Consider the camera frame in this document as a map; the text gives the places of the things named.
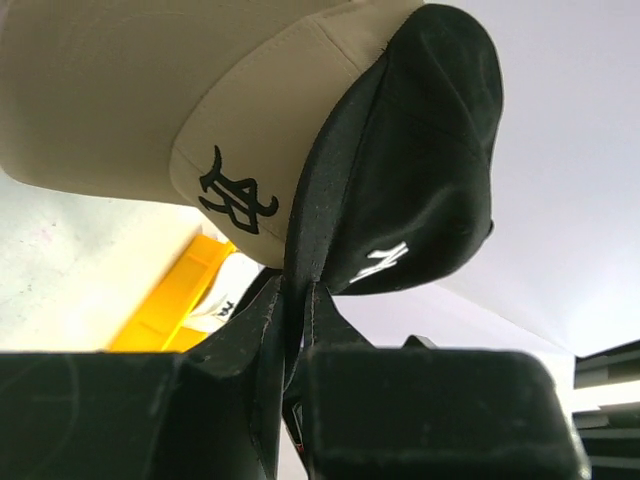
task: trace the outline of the hat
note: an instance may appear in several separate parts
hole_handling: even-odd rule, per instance
[[[0,165],[32,185],[195,205],[281,268],[298,178],[422,0],[12,0]]]
[[[491,233],[503,92],[494,45],[468,14],[427,5],[331,115],[302,171],[285,279],[299,305],[414,287],[459,269]]]

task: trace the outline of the tan cap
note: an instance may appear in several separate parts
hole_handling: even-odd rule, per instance
[[[24,183],[193,204],[282,266],[324,121],[422,0],[14,0],[0,164]]]

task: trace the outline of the yellow object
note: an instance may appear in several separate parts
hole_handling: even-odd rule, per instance
[[[229,255],[232,243],[197,235],[169,273],[129,318],[111,352],[184,352],[207,337],[183,327]]]

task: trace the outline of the white object in yellow bin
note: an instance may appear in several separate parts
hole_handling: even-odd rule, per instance
[[[189,350],[225,324],[260,268],[233,244],[197,235],[109,351]]]

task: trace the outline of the beige cap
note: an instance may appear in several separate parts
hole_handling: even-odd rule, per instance
[[[335,104],[422,0],[13,0],[0,164],[18,181],[192,204],[282,266]]]

